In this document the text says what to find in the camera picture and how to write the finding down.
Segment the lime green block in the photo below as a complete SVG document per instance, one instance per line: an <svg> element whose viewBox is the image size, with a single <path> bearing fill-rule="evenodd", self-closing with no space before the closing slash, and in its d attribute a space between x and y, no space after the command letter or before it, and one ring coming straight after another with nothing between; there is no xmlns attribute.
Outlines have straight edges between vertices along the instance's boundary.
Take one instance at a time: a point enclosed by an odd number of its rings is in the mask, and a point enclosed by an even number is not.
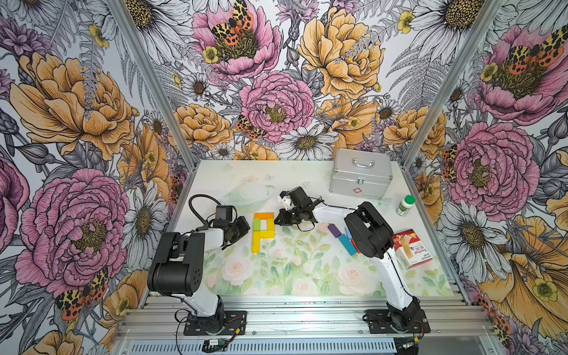
<svg viewBox="0 0 568 355"><path fill-rule="evenodd" d="M259 218L255 218L253 220L253 231L259 232L261 230L261 220Z"/></svg>

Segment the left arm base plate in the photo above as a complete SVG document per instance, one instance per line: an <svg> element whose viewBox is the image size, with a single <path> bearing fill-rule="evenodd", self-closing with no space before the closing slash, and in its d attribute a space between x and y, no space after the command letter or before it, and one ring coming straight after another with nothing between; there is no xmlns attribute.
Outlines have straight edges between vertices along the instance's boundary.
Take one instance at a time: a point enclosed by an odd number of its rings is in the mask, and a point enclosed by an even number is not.
<svg viewBox="0 0 568 355"><path fill-rule="evenodd" d="M242 336L246 332L248 312L225 311L212 317L191 317L185 322L184 336Z"/></svg>

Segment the purple block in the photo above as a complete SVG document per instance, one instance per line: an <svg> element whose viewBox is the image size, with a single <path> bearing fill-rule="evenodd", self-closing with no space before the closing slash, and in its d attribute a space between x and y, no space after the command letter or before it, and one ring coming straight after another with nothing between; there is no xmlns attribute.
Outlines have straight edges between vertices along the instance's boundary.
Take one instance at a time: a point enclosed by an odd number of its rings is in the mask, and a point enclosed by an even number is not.
<svg viewBox="0 0 568 355"><path fill-rule="evenodd" d="M328 231L335 237L339 238L343 233L332 223L327 226Z"/></svg>

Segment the red block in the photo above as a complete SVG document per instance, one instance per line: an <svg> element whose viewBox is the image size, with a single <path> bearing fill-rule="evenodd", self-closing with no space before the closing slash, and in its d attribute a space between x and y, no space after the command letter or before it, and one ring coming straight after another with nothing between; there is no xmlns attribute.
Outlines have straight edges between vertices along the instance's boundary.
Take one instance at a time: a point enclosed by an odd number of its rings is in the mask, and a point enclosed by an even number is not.
<svg viewBox="0 0 568 355"><path fill-rule="evenodd" d="M354 240L351 240L353 247L356 249L357 253L360 254L360 250L357 248L356 243Z"/></svg>

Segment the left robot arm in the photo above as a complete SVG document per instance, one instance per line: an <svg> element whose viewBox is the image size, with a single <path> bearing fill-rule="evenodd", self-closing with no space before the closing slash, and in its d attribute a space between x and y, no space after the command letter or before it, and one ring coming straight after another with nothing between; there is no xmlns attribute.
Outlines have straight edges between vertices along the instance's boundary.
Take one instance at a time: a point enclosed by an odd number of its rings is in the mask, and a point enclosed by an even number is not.
<svg viewBox="0 0 568 355"><path fill-rule="evenodd" d="M219 205L212 222L191 232L166 232L159 241L149 268L148 289L188 307L189 331L218 334L225 327L223 300L201 283L205 254L239 241L250 230L245 217L234 217L235 212L233 206Z"/></svg>

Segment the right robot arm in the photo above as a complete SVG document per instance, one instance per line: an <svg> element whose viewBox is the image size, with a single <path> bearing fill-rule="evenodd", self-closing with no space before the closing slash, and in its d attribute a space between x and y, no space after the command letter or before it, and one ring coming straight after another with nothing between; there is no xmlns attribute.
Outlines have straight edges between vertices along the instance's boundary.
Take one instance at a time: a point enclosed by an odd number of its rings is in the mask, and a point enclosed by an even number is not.
<svg viewBox="0 0 568 355"><path fill-rule="evenodd" d="M390 327L406 333L416 324L421 311L419 299L411 294L396 260L393 229L368 201L357 207L327 204L322 198L311 198L302 187L279 194L280 209L275 223L298 226L303 222L333 224L348 231L356 248L377 267L386 291Z"/></svg>

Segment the yellow long block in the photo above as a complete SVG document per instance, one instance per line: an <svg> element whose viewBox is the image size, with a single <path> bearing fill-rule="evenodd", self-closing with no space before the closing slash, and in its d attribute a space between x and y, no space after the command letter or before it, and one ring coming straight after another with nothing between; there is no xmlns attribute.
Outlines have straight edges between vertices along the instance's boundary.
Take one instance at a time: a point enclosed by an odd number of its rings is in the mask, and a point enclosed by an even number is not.
<svg viewBox="0 0 568 355"><path fill-rule="evenodd" d="M261 231L254 231L252 237L251 252L257 254L260 252L260 241L262 239Z"/></svg>
<svg viewBox="0 0 568 355"><path fill-rule="evenodd" d="M275 230L260 231L260 238L261 239L274 239L275 238Z"/></svg>

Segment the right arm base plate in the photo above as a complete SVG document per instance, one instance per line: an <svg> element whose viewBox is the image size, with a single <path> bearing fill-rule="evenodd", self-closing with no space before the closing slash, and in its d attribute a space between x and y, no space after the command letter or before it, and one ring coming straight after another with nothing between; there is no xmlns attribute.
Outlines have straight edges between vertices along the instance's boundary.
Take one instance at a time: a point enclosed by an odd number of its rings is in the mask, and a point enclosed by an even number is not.
<svg viewBox="0 0 568 355"><path fill-rule="evenodd" d="M370 309L362 316L371 334L416 334L422 336L431 332L430 323L423 310L415 316L405 318L387 309Z"/></svg>

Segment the orange block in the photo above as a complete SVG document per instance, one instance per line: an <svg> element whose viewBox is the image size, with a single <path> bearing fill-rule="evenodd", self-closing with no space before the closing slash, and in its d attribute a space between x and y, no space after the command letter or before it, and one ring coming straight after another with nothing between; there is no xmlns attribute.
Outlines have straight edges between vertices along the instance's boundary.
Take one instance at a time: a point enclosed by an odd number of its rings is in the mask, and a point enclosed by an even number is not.
<svg viewBox="0 0 568 355"><path fill-rule="evenodd" d="M273 220L275 218L273 212L262 212L262 213L255 213L254 219L259 220Z"/></svg>

